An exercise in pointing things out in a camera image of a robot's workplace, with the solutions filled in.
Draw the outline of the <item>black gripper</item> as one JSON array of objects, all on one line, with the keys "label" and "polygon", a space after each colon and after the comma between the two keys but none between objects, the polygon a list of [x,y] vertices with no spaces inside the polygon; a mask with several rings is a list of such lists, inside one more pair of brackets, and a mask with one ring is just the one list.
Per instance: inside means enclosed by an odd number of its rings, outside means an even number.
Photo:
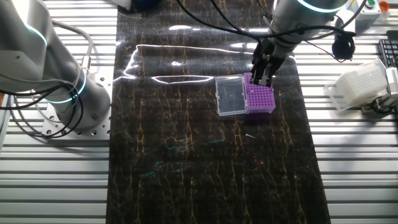
[{"label": "black gripper", "polygon": [[284,57],[274,56],[275,45],[269,39],[263,39],[257,44],[253,53],[250,83],[259,83],[271,87],[276,71],[285,61]]}]

